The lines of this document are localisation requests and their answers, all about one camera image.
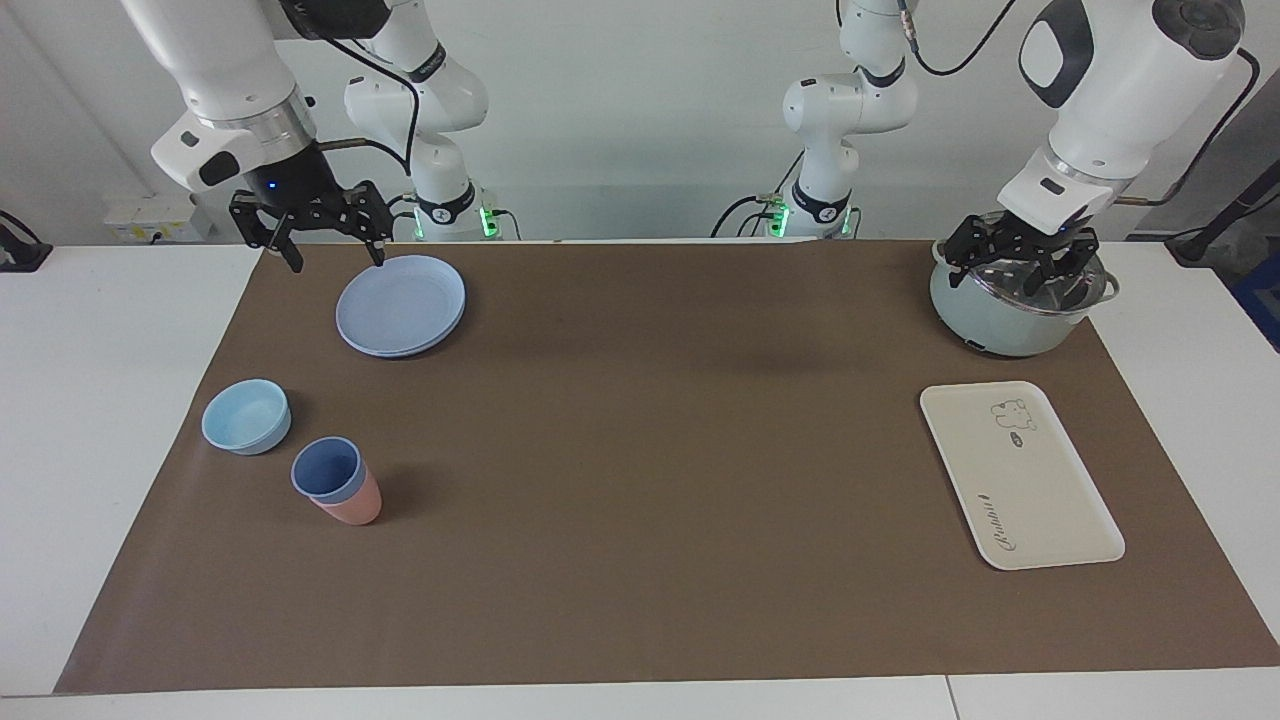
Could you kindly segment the brown table mat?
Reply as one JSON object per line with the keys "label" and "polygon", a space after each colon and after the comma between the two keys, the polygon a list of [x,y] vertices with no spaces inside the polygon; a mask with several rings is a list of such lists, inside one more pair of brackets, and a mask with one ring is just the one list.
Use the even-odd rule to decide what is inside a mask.
{"label": "brown table mat", "polygon": [[[362,249],[257,261],[55,685],[690,682],[1280,665],[1089,325],[1039,357],[938,320],[925,243],[439,245],[460,325],[376,360],[338,336]],[[264,378],[292,424],[239,456],[200,428]],[[919,406],[1041,387],[1126,542],[1000,571]],[[356,443],[351,527],[291,483]]]}

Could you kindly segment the blue crate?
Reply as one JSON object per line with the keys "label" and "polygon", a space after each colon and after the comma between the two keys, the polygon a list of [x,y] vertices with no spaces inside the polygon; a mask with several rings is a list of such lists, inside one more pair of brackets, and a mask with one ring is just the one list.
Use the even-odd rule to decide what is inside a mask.
{"label": "blue crate", "polygon": [[1235,282],[1230,293],[1280,354],[1280,250]]}

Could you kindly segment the dark blue plastic cup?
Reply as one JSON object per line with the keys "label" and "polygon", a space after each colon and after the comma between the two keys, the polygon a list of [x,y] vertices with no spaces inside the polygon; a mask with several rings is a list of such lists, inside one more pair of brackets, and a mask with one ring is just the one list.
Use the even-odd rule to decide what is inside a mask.
{"label": "dark blue plastic cup", "polygon": [[366,470],[355,442],[330,436],[315,439],[298,452],[291,466],[291,483],[316,503],[343,503],[364,487]]}

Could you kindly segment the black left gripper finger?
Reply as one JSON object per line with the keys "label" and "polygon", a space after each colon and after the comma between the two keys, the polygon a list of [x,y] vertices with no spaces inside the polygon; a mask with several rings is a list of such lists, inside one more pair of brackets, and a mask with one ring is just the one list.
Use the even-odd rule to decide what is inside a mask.
{"label": "black left gripper finger", "polygon": [[1057,252],[1028,259],[1030,270],[1019,282],[1019,299],[1027,302],[1082,302],[1088,293],[1087,283],[1082,290],[1082,277],[1098,246],[1096,234],[1078,234]]}
{"label": "black left gripper finger", "polygon": [[966,217],[943,242],[943,263],[950,268],[948,287],[956,290],[978,266],[1006,258],[998,237],[1006,229],[1005,217]]}

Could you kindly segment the black clamp mount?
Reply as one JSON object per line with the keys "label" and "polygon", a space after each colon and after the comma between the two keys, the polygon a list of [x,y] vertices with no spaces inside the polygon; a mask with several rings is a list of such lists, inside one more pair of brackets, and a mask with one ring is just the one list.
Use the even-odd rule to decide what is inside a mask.
{"label": "black clamp mount", "polygon": [[0,209],[0,273],[33,273],[52,252],[22,219]]}

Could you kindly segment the white power strip box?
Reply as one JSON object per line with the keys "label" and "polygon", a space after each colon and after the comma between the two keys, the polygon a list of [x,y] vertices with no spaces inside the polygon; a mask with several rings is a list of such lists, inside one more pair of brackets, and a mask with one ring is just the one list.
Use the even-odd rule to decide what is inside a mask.
{"label": "white power strip box", "polygon": [[202,243],[214,234],[212,220],[188,195],[111,200],[102,225],[122,243]]}

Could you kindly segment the pale green cooking pot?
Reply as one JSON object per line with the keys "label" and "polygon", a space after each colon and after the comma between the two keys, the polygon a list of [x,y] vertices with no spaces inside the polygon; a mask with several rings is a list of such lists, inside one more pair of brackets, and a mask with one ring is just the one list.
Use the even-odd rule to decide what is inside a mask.
{"label": "pale green cooking pot", "polygon": [[[1079,234],[1096,234],[1091,227],[1078,227]],[[948,287],[950,268],[945,264],[945,241],[932,246],[934,268],[931,274],[932,305],[942,323],[970,347],[1002,357],[1032,357],[1059,347],[1089,313],[1120,293],[1117,278],[1105,269],[1098,255],[1085,266],[1082,302],[1027,302],[1019,299],[1019,282],[1030,263],[1001,259],[972,270],[956,288]]]}

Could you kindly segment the cream tray with bear print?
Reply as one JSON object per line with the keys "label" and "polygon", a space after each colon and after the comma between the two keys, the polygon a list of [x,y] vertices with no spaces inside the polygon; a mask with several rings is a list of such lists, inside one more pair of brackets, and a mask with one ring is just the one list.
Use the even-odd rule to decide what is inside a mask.
{"label": "cream tray with bear print", "polygon": [[1041,387],[931,386],[919,405],[988,565],[1025,571],[1124,557],[1123,533]]}

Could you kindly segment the light blue bowl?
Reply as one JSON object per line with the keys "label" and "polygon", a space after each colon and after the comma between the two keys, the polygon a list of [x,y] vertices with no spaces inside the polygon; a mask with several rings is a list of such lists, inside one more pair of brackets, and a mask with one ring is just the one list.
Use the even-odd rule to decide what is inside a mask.
{"label": "light blue bowl", "polygon": [[220,391],[204,410],[200,428],[212,447],[253,456],[276,447],[291,424],[285,391],[273,380],[252,378]]}

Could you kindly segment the periwinkle blue plate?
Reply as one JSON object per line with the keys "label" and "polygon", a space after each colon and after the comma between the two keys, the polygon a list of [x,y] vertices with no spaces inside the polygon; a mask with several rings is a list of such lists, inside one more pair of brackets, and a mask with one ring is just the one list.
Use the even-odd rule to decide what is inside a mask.
{"label": "periwinkle blue plate", "polygon": [[335,328],[361,354],[410,357],[443,342],[462,320],[466,301],[465,279],[449,263],[425,255],[390,258],[343,288]]}

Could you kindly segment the pink plastic cup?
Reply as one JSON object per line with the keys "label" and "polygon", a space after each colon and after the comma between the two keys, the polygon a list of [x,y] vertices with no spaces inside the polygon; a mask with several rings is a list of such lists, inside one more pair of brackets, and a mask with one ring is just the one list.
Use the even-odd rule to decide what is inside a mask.
{"label": "pink plastic cup", "polygon": [[378,479],[367,466],[357,469],[337,489],[310,495],[308,500],[332,518],[351,527],[374,523],[384,505]]}

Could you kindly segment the black stand pole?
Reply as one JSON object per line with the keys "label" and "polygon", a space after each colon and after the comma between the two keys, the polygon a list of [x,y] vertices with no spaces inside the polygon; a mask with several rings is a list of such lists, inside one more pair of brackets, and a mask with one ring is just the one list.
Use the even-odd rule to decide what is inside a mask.
{"label": "black stand pole", "polygon": [[1210,246],[1229,227],[1261,209],[1266,209],[1276,199],[1280,199],[1280,159],[1253,179],[1207,224],[1175,233],[1165,242],[1165,247],[1180,265],[1197,266],[1204,259]]}

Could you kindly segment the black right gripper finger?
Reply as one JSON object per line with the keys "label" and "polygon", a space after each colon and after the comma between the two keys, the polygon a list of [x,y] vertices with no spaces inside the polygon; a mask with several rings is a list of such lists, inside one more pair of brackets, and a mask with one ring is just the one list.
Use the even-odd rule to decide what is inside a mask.
{"label": "black right gripper finger", "polygon": [[236,191],[232,195],[230,217],[244,245],[282,258],[294,274],[300,274],[305,260],[292,240],[292,233],[297,228],[294,213],[284,211],[283,215],[274,217],[276,224],[273,228],[268,228],[262,222],[264,213],[270,215],[273,210],[262,205],[250,191]]}
{"label": "black right gripper finger", "polygon": [[385,264],[385,246],[392,240],[392,213],[372,181],[325,192],[320,196],[320,208],[329,229],[357,240],[366,249],[374,266]]}

